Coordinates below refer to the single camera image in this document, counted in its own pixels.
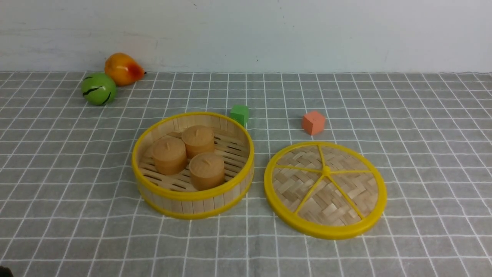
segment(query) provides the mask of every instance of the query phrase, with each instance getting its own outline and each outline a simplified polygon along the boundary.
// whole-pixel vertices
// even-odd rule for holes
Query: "woven bamboo mat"
[[[282,203],[307,221],[346,226],[361,221],[375,208],[375,177],[358,158],[339,149],[304,146],[283,155],[272,176]],[[323,171],[323,163],[329,171]]]

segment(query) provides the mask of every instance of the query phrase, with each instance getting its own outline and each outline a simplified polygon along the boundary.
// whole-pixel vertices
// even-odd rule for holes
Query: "white wall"
[[[0,0],[0,70],[492,71],[491,0]]]

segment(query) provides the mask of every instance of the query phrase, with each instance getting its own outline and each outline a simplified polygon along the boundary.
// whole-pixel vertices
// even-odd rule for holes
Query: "tea light candle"
[[[201,153],[189,162],[191,184],[197,190],[207,190],[225,182],[224,159],[214,153]]]
[[[178,174],[187,164],[185,143],[179,138],[160,138],[154,143],[152,158],[160,174]]]
[[[186,145],[186,154],[190,159],[200,153],[215,150],[214,131],[210,127],[201,125],[188,127],[181,134],[181,139]]]

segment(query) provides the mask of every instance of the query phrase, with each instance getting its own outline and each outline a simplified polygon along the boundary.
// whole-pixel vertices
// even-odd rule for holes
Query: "orange pear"
[[[132,57],[125,53],[111,55],[104,65],[104,73],[119,87],[131,85],[147,74]]]

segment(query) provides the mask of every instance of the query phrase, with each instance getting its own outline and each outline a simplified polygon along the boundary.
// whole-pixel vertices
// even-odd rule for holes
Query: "green cube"
[[[231,109],[229,117],[236,120],[246,128],[246,123],[249,119],[249,108],[243,105],[234,105]]]

